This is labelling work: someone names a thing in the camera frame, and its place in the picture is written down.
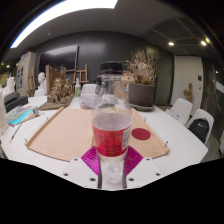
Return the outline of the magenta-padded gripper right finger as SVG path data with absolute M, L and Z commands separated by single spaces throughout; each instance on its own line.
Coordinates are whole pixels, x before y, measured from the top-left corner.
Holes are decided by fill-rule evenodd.
M 128 147 L 123 167 L 124 189 L 140 188 L 162 177 L 152 158 L 143 157 L 134 148 Z

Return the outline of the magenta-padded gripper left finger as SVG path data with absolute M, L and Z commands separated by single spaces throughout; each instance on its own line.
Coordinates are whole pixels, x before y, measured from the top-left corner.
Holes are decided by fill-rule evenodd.
M 61 176 L 84 188 L 101 189 L 101 164 L 95 147 L 91 147 L 80 158 L 73 158 Z

